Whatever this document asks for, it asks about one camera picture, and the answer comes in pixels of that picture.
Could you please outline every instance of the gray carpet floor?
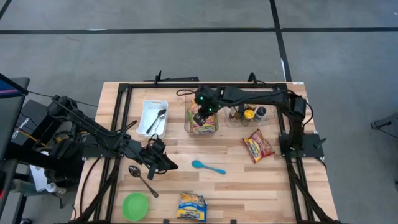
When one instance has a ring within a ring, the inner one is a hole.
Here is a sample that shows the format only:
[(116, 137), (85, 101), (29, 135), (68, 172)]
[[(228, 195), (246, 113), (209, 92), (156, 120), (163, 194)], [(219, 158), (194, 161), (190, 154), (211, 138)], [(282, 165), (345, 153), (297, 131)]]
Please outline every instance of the gray carpet floor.
[[(0, 7), (5, 3), (0, 0)], [(398, 27), (397, 1), (276, 0), (283, 27)], [(0, 30), (273, 27), (261, 0), (12, 0)], [(339, 219), (397, 223), (398, 140), (370, 122), (398, 112), (398, 32), (284, 33), (292, 80), (305, 82), (324, 144)], [(0, 35), (0, 73), (30, 77), (32, 91), (96, 104), (106, 81), (166, 77), (284, 81), (270, 33)], [(29, 95), (35, 101), (48, 98)], [(89, 116), (95, 109), (80, 108)], [(12, 212), (12, 195), (7, 212)], [(65, 222), (49, 195), (28, 199), (24, 217)], [(9, 223), (4, 215), (0, 223)]]

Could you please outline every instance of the blue plastic spoon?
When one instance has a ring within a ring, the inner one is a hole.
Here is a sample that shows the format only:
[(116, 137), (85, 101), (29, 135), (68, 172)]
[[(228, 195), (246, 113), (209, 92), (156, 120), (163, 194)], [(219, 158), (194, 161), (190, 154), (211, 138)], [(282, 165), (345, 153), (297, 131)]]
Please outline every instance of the blue plastic spoon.
[(216, 171), (217, 173), (223, 174), (223, 175), (226, 174), (225, 170), (216, 169), (216, 168), (212, 168), (212, 167), (206, 166), (206, 165), (204, 165), (203, 163), (201, 163), (200, 161), (197, 161), (197, 160), (192, 161), (192, 166), (194, 168), (206, 168), (206, 169), (209, 169), (209, 170), (212, 170), (212, 171)]

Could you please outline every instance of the red snack bag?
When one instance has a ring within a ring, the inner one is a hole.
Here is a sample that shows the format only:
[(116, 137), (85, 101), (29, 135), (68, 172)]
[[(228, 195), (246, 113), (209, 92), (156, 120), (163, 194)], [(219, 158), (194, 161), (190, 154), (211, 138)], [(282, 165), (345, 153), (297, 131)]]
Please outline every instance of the red snack bag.
[(271, 145), (264, 139), (261, 130), (257, 128), (248, 139), (242, 139), (246, 149), (252, 155), (253, 162), (256, 163), (263, 157), (275, 154)]

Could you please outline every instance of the white plastic container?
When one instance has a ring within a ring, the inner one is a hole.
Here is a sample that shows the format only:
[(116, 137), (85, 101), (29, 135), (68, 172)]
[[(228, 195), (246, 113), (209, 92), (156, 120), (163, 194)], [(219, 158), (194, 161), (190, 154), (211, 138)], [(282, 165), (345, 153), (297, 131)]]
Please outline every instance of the white plastic container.
[[(136, 129), (137, 133), (143, 135), (145, 138), (150, 138), (153, 134), (158, 134), (161, 139), (164, 138), (167, 118), (169, 117), (169, 104), (164, 100), (144, 100), (143, 105), (141, 120)], [(156, 123), (149, 134), (147, 134), (148, 128), (156, 120), (157, 113), (162, 109), (167, 110), (165, 118), (157, 118)]]

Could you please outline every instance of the yellow bottle cap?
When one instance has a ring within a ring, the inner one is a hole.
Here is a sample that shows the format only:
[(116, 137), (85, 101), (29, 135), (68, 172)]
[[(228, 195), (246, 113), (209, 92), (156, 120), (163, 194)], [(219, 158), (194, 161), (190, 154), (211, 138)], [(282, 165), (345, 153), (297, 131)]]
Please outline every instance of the yellow bottle cap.
[(254, 111), (250, 110), (250, 109), (245, 110), (244, 111), (244, 117), (246, 119), (253, 119), (254, 118)]

